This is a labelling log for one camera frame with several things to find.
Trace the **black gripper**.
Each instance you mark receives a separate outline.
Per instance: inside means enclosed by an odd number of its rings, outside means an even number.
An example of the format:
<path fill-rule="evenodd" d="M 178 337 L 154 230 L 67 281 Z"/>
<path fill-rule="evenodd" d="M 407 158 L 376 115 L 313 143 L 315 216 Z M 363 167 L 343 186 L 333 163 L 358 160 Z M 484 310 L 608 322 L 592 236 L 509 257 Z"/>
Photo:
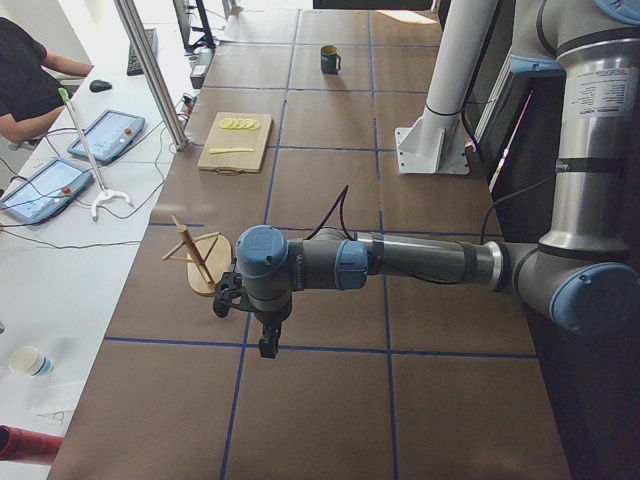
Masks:
<path fill-rule="evenodd" d="M 262 323 L 263 330 L 258 347 L 262 358 L 276 358 L 279 352 L 281 325 L 290 316 L 292 300 L 273 311 L 257 310 L 254 316 Z"/>

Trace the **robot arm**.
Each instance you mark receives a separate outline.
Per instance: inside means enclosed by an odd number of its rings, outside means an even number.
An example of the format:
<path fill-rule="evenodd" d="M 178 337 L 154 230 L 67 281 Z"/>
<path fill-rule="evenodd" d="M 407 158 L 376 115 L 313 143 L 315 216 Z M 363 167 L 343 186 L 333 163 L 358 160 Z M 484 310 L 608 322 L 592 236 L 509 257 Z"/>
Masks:
<path fill-rule="evenodd" d="M 531 250 L 551 209 L 552 160 L 544 157 L 515 197 L 495 204 L 483 168 L 469 175 L 403 174 L 392 151 L 392 124 L 417 112 L 433 70 L 440 28 L 367 11 L 308 11 L 299 17 L 274 153 L 266 221 L 300 245 L 322 214 L 321 242 L 345 233 L 407 237 L 420 248 L 452 247 L 454 266 L 481 242 L 510 239 Z M 333 283 L 292 296 L 291 317 L 265 358 L 297 353 L 524 358 L 593 350 L 636 333 L 636 320 L 610 311 L 608 332 L 586 336 L 553 324 L 510 291 L 463 283 L 458 271 L 386 259 L 360 289 Z"/>

